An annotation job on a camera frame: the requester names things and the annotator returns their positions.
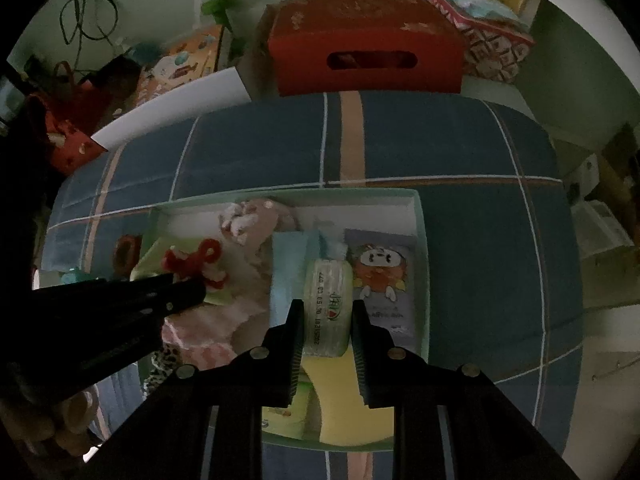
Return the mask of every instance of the red toy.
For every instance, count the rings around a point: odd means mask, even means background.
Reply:
[[[177,274],[181,280],[201,276],[207,286],[220,290],[228,282],[229,275],[224,271],[216,271],[210,266],[218,261],[221,255],[220,242],[213,238],[205,238],[200,242],[198,250],[190,254],[174,248],[169,249],[164,254],[161,265],[167,272]],[[208,278],[213,273],[220,272],[224,272],[224,278],[221,280]]]
[[[269,38],[280,95],[458,93],[466,46],[427,0],[289,0]]]

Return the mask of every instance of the plaid tablecloth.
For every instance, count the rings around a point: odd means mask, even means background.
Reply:
[[[109,277],[116,240],[142,234],[158,203],[339,186],[420,193],[431,267],[430,362],[478,364],[562,451],[582,354],[577,246],[548,137],[511,108],[452,94],[340,92],[166,126],[66,180],[42,266]]]

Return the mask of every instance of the red bag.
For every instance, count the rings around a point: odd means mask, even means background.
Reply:
[[[109,106],[111,95],[96,88],[90,81],[76,85],[74,74],[66,61],[53,69],[54,76],[63,67],[71,86],[69,100],[54,98],[44,92],[36,92],[29,99],[36,99],[45,108],[45,127],[49,140],[55,146],[49,162],[65,175],[94,160],[106,152],[90,135]]]

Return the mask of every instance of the red box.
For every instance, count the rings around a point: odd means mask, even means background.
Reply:
[[[427,0],[289,0],[269,38],[281,95],[460,92],[467,45]]]
[[[449,0],[429,1],[468,38],[465,74],[513,82],[520,63],[536,43],[529,34],[503,23],[473,18]]]

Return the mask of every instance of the metal screw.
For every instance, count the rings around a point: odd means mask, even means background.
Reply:
[[[467,363],[463,365],[462,373],[467,377],[478,377],[478,375],[480,375],[480,368],[473,363]]]
[[[269,349],[264,346],[257,346],[255,348],[251,348],[249,355],[251,356],[251,359],[265,359],[269,355]]]
[[[188,379],[189,377],[193,377],[195,373],[196,367],[193,365],[182,365],[175,371],[178,379]]]
[[[404,348],[399,348],[397,346],[394,346],[393,348],[390,348],[388,350],[386,355],[389,357],[389,359],[393,359],[394,361],[400,361],[406,357],[406,352],[404,351]]]

